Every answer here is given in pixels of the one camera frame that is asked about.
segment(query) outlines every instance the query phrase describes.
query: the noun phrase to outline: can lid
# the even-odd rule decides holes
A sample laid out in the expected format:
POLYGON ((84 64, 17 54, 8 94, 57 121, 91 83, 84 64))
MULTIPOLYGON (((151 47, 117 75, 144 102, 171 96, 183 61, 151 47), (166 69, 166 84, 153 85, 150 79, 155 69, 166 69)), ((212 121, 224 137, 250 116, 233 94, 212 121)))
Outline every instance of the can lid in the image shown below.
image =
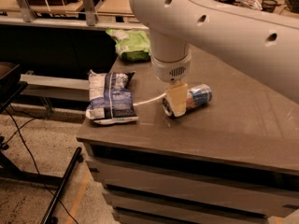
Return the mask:
POLYGON ((170 104, 168 103, 168 101, 165 98, 163 98, 163 100, 162 100, 162 105, 163 105, 165 114, 169 117, 173 117, 174 112, 172 111, 170 104))

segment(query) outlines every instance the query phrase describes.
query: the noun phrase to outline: can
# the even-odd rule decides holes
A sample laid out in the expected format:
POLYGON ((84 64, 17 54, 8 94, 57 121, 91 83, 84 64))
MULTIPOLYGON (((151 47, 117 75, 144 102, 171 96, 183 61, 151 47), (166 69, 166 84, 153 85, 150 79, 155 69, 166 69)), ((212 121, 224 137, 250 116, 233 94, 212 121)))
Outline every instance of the can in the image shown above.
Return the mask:
MULTIPOLYGON (((212 90, 206 84, 195 86, 188 90, 186 100, 186 111, 195 109, 198 106, 204 105, 212 100, 212 90)), ((169 117, 174 117, 171 106, 168 101, 163 98, 164 112, 169 117)))

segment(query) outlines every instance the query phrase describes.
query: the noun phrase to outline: green snack bag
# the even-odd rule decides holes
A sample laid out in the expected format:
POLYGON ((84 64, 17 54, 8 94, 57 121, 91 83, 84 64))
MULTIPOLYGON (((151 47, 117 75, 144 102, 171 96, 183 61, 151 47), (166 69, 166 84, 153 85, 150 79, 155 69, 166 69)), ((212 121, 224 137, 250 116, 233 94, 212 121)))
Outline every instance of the green snack bag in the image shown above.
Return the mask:
POLYGON ((144 31, 107 28, 106 33, 116 42, 116 53, 122 59, 135 62, 150 58, 150 40, 144 31))

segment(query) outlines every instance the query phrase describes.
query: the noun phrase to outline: concrete floor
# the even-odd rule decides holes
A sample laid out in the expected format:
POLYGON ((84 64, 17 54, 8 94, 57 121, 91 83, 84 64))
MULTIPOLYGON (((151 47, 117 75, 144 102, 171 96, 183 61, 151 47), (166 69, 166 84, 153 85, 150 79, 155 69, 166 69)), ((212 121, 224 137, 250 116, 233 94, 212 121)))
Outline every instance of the concrete floor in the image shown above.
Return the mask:
MULTIPOLYGON (((15 110, 42 117, 32 120, 21 129, 41 174, 63 176, 77 147, 82 147, 83 158, 87 156, 84 146, 76 140, 84 120, 84 111, 55 108, 50 118, 46 119, 43 106, 12 106, 15 110)), ((10 106, 7 110, 19 126, 31 119, 23 113, 15 112, 10 106)), ((16 131, 11 117, 3 112, 0 115, 0 135, 7 140, 16 131)), ((20 169, 36 173, 33 161, 18 134, 9 141, 9 149, 3 153, 20 169)), ((76 165, 61 201, 78 223, 117 224, 119 222, 112 216, 112 207, 106 204, 101 194, 102 189, 100 183, 93 181, 86 163, 81 162, 76 165)), ((50 200, 51 194, 43 186, 0 179, 0 223, 40 223, 50 200)), ((59 224, 76 223, 59 203, 54 216, 59 219, 59 224)))

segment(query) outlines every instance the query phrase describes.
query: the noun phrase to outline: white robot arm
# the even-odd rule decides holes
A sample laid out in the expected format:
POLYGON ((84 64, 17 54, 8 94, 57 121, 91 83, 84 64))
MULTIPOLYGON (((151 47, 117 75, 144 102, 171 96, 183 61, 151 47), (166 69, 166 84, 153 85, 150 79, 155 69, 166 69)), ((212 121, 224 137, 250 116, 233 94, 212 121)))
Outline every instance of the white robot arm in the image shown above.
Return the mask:
POLYGON ((213 0, 130 5, 149 27, 152 63, 162 81, 178 84, 187 75, 193 44, 299 104, 299 20, 213 0))

